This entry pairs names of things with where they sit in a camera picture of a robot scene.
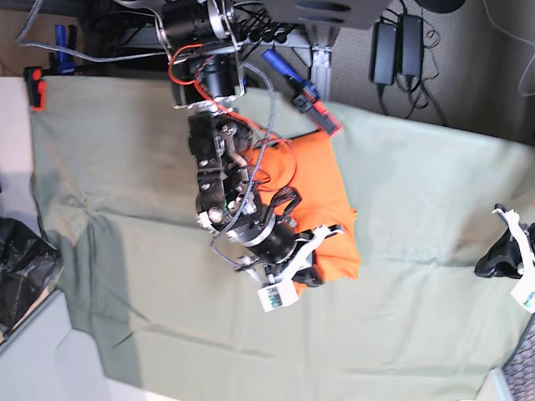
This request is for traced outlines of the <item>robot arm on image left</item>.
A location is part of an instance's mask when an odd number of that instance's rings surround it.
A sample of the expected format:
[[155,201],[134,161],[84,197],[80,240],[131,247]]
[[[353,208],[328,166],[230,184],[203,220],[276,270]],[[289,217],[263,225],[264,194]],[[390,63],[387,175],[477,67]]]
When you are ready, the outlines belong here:
[[356,278],[355,210],[350,206],[331,139],[341,127],[314,87],[274,50],[264,58],[293,86],[293,107],[315,131],[294,140],[242,115],[233,100],[245,92],[242,22],[229,1],[164,1],[158,35],[176,103],[190,110],[189,149],[197,165],[196,213],[214,240],[227,238],[246,254],[232,267],[265,292],[299,294],[342,277]]

